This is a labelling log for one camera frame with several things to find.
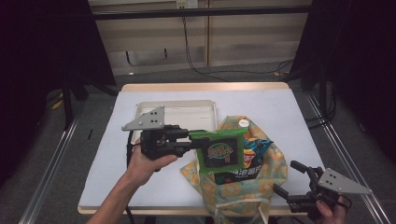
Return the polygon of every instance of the chip bag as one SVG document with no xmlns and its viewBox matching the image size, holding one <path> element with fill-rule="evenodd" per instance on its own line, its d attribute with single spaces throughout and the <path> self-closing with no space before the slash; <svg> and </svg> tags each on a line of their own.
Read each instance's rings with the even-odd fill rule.
<svg viewBox="0 0 396 224">
<path fill-rule="evenodd" d="M 209 175 L 244 167 L 244 134 L 246 127 L 215 132 L 190 132 L 196 148 L 199 173 Z"/>
<path fill-rule="evenodd" d="M 231 172 L 214 174 L 214 181 L 218 185 L 254 179 L 259 174 L 263 155 L 272 144 L 269 139 L 249 138 L 244 141 L 244 167 Z"/>
<path fill-rule="evenodd" d="M 288 176 L 288 165 L 280 149 L 249 118 L 245 116 L 227 117 L 219 129 L 238 129 L 247 127 L 244 137 L 261 139 L 268 142 L 262 155 L 262 165 L 256 178 L 217 184 L 214 174 L 201 175 L 197 161 L 193 161 L 180 172 L 191 185 L 201 193 L 206 209 L 217 224 L 223 223 L 265 223 L 268 220 L 273 185 L 282 185 Z"/>
</svg>

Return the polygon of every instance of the table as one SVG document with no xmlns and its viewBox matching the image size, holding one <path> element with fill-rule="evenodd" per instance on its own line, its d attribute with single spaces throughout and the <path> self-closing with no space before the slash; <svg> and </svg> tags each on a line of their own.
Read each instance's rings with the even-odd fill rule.
<svg viewBox="0 0 396 224">
<path fill-rule="evenodd" d="M 134 118 L 134 106 L 145 101 L 165 100 L 212 100 L 216 103 L 218 124 L 227 115 L 245 115 L 278 145 L 288 164 L 297 160 L 309 166 L 323 167 L 301 111 L 286 83 L 130 84 L 122 88 L 117 98 L 92 163 L 78 203 L 81 214 L 93 214 L 126 169 L 125 145 L 128 133 L 120 127 Z M 179 173 L 179 169 L 193 159 L 193 152 L 188 152 L 177 162 L 155 173 L 130 201 L 132 213 L 148 216 L 209 216 L 201 195 Z M 164 176 L 174 179 L 163 182 Z M 289 169 L 289 179 L 283 187 L 290 195 L 306 194 L 309 191 L 308 183 L 307 175 Z M 270 216 L 291 215 L 299 214 L 292 214 L 286 201 L 274 195 Z"/>
</svg>

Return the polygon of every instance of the gray carpet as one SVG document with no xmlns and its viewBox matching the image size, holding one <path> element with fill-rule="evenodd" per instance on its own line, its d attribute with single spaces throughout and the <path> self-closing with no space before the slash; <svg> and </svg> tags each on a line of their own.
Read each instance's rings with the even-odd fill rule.
<svg viewBox="0 0 396 224">
<path fill-rule="evenodd" d="M 126 83 L 224 80 L 278 81 L 279 77 L 274 76 L 273 73 L 264 73 L 265 71 L 276 70 L 277 67 L 278 63 L 264 63 L 199 69 L 202 72 L 234 70 L 255 71 L 262 72 L 262 74 L 221 72 L 199 75 L 190 69 L 186 69 L 117 76 L 118 86 L 114 89 L 120 90 L 122 85 Z M 300 88 L 300 81 L 295 80 L 289 84 L 304 117 L 313 118 L 315 114 L 305 97 L 305 92 Z M 106 124 L 111 116 L 112 106 L 115 104 L 116 97 L 106 95 L 92 87 L 87 87 L 87 90 L 90 92 L 90 97 L 83 106 L 83 112 L 77 128 L 64 153 L 57 174 L 50 185 L 47 197 L 36 218 L 36 223 L 81 223 L 89 218 L 78 213 L 78 200 Z M 315 87 L 313 93 L 318 93 L 318 87 Z M 78 102 L 75 102 L 74 106 L 75 108 L 78 107 Z M 394 190 L 396 189 L 396 181 L 394 179 L 396 165 L 384 156 L 372 136 L 369 133 L 363 133 L 359 125 L 359 121 L 349 110 L 348 106 L 343 103 L 342 98 L 339 97 L 332 126 L 338 132 L 353 161 L 383 205 L 390 222 L 396 221 L 396 193 Z M 0 223 L 17 223 L 20 220 L 26 205 L 29 203 L 35 188 L 47 169 L 53 151 L 63 134 L 63 127 L 63 109 L 47 110 L 36 130 L 35 142 L 32 144 L 31 150 L 24 155 L 24 160 L 19 169 L 0 190 Z M 332 167 L 337 172 L 347 175 L 347 170 L 338 159 L 323 129 L 320 127 L 312 129 L 311 134 L 325 166 Z M 353 207 L 348 213 L 347 222 L 374 223 L 372 215 L 365 207 L 361 197 L 351 196 L 350 198 L 353 200 Z M 142 218 L 138 218 L 137 223 L 142 222 L 142 220 Z M 124 216 L 120 223 L 129 223 L 129 221 Z M 279 223 L 292 222 L 291 219 L 285 217 L 281 218 Z"/>
</svg>

